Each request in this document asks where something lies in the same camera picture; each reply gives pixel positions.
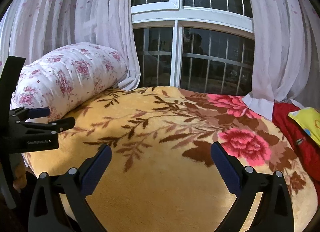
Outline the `person left hand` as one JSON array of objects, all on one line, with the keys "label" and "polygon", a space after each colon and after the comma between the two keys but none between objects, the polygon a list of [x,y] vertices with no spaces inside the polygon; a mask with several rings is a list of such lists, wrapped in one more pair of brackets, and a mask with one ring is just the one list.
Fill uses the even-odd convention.
[{"label": "person left hand", "polygon": [[15,177],[16,178],[13,182],[13,187],[15,190],[20,191],[27,185],[27,177],[24,163],[21,163],[18,166],[16,166]]}]

